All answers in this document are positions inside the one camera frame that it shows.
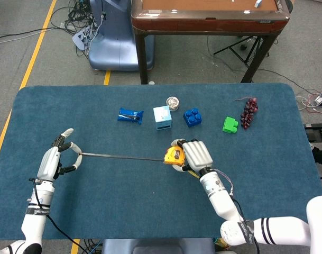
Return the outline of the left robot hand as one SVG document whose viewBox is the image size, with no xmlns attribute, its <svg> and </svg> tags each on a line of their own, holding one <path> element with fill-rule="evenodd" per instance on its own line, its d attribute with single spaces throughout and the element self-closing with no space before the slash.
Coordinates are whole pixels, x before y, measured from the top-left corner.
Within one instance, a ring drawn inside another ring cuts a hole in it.
<svg viewBox="0 0 322 254">
<path fill-rule="evenodd" d="M 44 154 L 37 179 L 54 182 L 60 175 L 77 170 L 82 162 L 82 151 L 73 142 L 65 143 L 65 139 L 73 133 L 73 128 L 65 130 L 52 143 L 51 148 Z M 72 149 L 77 155 L 76 162 L 68 167 L 62 167 L 60 157 L 62 152 Z"/>
</svg>

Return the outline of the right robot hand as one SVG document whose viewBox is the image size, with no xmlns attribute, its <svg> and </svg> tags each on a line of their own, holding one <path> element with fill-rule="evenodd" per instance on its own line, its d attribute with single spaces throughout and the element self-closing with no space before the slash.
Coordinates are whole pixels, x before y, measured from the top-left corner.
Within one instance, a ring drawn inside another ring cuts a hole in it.
<svg viewBox="0 0 322 254">
<path fill-rule="evenodd" d="M 213 159 L 202 141 L 198 141 L 197 139 L 192 139 L 190 141 L 175 139 L 171 142 L 171 146 L 182 147 L 188 163 L 186 166 L 172 165 L 173 169 L 178 172 L 184 172 L 190 168 L 190 170 L 199 174 L 202 169 L 210 168 L 213 164 Z"/>
</svg>

